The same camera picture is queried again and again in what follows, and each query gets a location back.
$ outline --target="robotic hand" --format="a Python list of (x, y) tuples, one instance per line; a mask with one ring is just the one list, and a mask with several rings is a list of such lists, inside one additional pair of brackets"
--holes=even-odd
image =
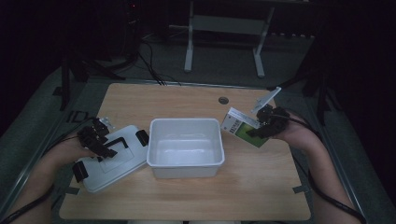
[(113, 158), (117, 151), (104, 145), (107, 141), (105, 136), (109, 134), (106, 123), (108, 123), (107, 119), (94, 119), (92, 126), (85, 126), (78, 132), (78, 140), (83, 147), (91, 150), (96, 155), (103, 158)]
[(288, 126), (290, 114), (282, 107), (273, 108), (266, 105), (257, 112), (257, 118), (262, 125), (259, 129), (253, 129), (247, 132), (251, 137), (268, 138), (281, 133)]

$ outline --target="dark background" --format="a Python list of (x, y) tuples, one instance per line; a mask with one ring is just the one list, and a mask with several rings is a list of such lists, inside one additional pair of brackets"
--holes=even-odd
[[(52, 71), (61, 65), (70, 43), (88, 55), (111, 58), (122, 54), (114, 45), (124, 36), (125, 11), (107, 12), (109, 2), (125, 1), (50, 1), (2, 0), (1, 36), (1, 132), (18, 116), (31, 94)], [(150, 27), (166, 39), (168, 25), (187, 25), (189, 2), (129, 1), (141, 8), (142, 27)], [(260, 17), (254, 1), (237, 6), (238, 1), (209, 1), (197, 9), (224, 16)], [(326, 71), (327, 84), (349, 117), (380, 177), (389, 197), (396, 202), (395, 133), (395, 10), (393, 1), (312, 1), (312, 4), (278, 4), (270, 32), (286, 35), (315, 35), (316, 41), (303, 63), (304, 69)], [(105, 20), (97, 16), (114, 20)], [(114, 34), (108, 36), (106, 29)]]

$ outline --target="human arm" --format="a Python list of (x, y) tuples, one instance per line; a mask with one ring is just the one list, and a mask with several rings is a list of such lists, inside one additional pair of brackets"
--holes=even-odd
[[(82, 157), (95, 156), (94, 153), (80, 145), (75, 135), (69, 137), (71, 138), (55, 146), (35, 165), (9, 214), (44, 195), (52, 186), (56, 173), (62, 166)], [(50, 198), (12, 223), (50, 223)]]
[[(336, 201), (354, 208), (335, 171), (328, 150), (314, 133), (301, 124), (289, 121), (286, 130), (274, 138), (286, 141), (305, 154), (313, 180), (322, 192)], [(315, 192), (313, 193), (313, 204), (315, 223), (360, 223), (358, 219), (328, 203)]]

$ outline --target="white plastic bin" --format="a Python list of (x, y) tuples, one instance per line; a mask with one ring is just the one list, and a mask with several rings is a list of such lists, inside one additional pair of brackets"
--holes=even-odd
[(224, 163), (216, 119), (155, 119), (150, 124), (148, 165), (157, 178), (210, 177)]

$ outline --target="table surface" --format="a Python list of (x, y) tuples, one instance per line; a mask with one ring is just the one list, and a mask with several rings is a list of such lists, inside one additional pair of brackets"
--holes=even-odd
[[(98, 117), (121, 129), (149, 132), (156, 118), (215, 118), (222, 123), (232, 106), (247, 115), (267, 91), (216, 87), (135, 84), (109, 86)], [(227, 97), (229, 103), (219, 103)], [(149, 166), (97, 194), (73, 178), (78, 195), (66, 194), (66, 219), (306, 220), (310, 211), (289, 146), (270, 139), (256, 148), (221, 131), (225, 162), (207, 178), (156, 179)]]

